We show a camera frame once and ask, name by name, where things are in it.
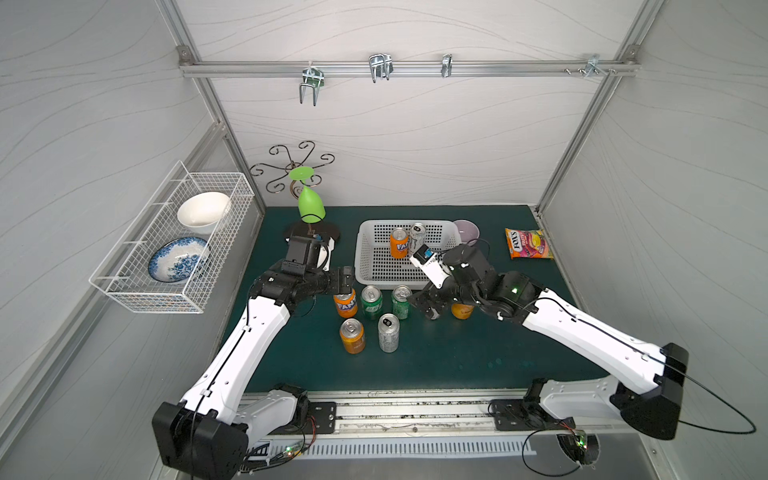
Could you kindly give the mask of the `orange yellow drink can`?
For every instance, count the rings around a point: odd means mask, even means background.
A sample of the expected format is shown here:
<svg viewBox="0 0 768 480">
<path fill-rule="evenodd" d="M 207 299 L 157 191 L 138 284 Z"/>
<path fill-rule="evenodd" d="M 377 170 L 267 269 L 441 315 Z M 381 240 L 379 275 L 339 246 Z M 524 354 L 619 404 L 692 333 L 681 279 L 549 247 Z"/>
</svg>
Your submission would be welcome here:
<svg viewBox="0 0 768 480">
<path fill-rule="evenodd" d="M 451 306 L 451 313 L 456 319 L 467 320 L 471 317 L 474 309 L 473 305 L 454 303 Z"/>
</svg>

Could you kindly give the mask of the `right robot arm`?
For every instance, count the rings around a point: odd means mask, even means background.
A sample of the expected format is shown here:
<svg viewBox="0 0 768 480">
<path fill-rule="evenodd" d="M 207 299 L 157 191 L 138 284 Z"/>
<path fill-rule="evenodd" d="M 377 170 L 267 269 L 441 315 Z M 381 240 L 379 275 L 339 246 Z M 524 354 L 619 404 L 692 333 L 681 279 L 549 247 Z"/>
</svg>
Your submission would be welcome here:
<svg viewBox="0 0 768 480">
<path fill-rule="evenodd" d="M 683 347 L 625 334 L 519 271 L 497 272 L 469 244 L 444 253 L 422 246 L 410 261 L 428 279 L 409 298 L 425 317 L 436 319 L 454 304 L 472 306 L 548 337 L 605 371 L 593 380 L 535 380 L 513 403 L 522 422 L 539 429 L 571 425 L 577 417 L 620 419 L 646 436 L 675 438 L 689 359 Z"/>
</svg>

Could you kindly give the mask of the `orange Fanta can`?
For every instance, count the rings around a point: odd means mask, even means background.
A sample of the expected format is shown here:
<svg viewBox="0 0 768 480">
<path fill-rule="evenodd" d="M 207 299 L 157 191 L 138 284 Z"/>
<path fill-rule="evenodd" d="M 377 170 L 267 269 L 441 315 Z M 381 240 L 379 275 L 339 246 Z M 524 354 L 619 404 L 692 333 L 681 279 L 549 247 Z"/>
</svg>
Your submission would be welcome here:
<svg viewBox="0 0 768 480">
<path fill-rule="evenodd" d="M 342 318 L 353 318 L 358 312 L 358 300 L 354 289 L 348 294 L 335 295 L 334 303 L 338 315 Z"/>
</svg>

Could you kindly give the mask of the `green soda can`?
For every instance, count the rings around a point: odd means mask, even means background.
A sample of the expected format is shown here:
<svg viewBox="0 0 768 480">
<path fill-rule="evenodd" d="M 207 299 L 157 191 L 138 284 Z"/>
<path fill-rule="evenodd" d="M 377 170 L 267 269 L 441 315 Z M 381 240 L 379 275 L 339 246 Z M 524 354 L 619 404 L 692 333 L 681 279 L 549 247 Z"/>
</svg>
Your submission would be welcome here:
<svg viewBox="0 0 768 480">
<path fill-rule="evenodd" d="M 363 315 L 366 319 L 378 320 L 383 310 L 381 290 L 373 285 L 365 286 L 360 294 Z"/>
</svg>

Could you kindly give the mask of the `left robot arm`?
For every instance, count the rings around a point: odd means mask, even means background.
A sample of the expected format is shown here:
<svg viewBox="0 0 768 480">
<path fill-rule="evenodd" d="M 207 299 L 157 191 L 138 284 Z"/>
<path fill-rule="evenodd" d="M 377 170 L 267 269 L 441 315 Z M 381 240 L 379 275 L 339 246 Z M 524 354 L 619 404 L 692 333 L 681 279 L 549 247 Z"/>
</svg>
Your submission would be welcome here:
<svg viewBox="0 0 768 480">
<path fill-rule="evenodd" d="M 162 403 L 152 429 L 162 463 L 197 479 L 231 479 L 247 454 L 270 433 L 307 423 L 305 390 L 279 384 L 246 408 L 240 406 L 257 366 L 297 305 L 318 295 L 351 292 L 354 269 L 277 268 L 251 286 L 243 314 L 224 346 L 177 403 Z"/>
</svg>

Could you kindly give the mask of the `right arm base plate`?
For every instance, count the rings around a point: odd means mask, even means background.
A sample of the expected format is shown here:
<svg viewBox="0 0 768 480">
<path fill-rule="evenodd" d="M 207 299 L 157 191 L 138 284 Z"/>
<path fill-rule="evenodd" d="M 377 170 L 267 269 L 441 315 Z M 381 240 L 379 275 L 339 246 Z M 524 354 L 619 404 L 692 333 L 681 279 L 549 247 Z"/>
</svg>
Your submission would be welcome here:
<svg viewBox="0 0 768 480">
<path fill-rule="evenodd" d="M 538 404 L 523 399 L 495 399 L 488 404 L 488 415 L 497 431 L 569 430 L 576 429 L 572 417 L 557 419 Z"/>
</svg>

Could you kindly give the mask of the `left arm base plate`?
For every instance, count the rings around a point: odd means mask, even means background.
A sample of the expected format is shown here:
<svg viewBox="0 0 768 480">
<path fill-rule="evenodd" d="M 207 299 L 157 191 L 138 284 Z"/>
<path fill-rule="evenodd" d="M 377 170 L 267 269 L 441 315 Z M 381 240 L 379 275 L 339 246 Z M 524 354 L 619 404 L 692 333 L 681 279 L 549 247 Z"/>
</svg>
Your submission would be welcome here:
<svg viewBox="0 0 768 480">
<path fill-rule="evenodd" d="M 338 404 L 333 401 L 302 400 L 297 405 L 294 424 L 306 435 L 330 435 L 336 431 Z"/>
</svg>

